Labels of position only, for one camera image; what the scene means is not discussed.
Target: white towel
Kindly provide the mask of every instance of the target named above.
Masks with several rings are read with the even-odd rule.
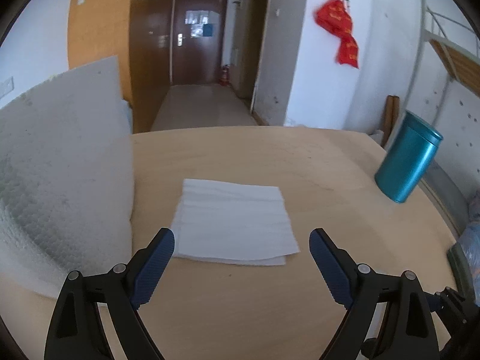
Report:
[[[186,179],[171,225],[178,257],[276,266],[299,252],[278,187]]]

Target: hallway floor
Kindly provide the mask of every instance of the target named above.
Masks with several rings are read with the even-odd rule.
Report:
[[[217,126],[257,126],[257,123],[231,88],[177,85],[170,88],[152,131]]]

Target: red decoration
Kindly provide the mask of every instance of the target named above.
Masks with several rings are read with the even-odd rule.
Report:
[[[328,0],[316,11],[315,22],[332,35],[340,38],[337,62],[358,69],[359,48],[352,36],[352,18],[347,12],[343,0]]]
[[[359,47],[357,42],[353,39],[353,36],[342,38],[342,43],[340,43],[340,48],[337,54],[337,62],[339,64],[348,64],[354,68],[359,68],[358,63],[358,54]]]

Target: wall outlet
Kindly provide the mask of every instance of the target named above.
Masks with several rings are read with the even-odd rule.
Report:
[[[0,83],[0,99],[3,96],[8,95],[13,90],[14,90],[14,78],[10,77],[9,79]]]

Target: bubble wrap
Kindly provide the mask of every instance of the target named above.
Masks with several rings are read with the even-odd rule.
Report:
[[[66,274],[131,257],[133,160],[117,57],[0,109],[0,273],[57,297]]]
[[[475,289],[476,303],[480,305],[480,191],[469,206],[470,224],[467,226],[459,243],[469,263]]]

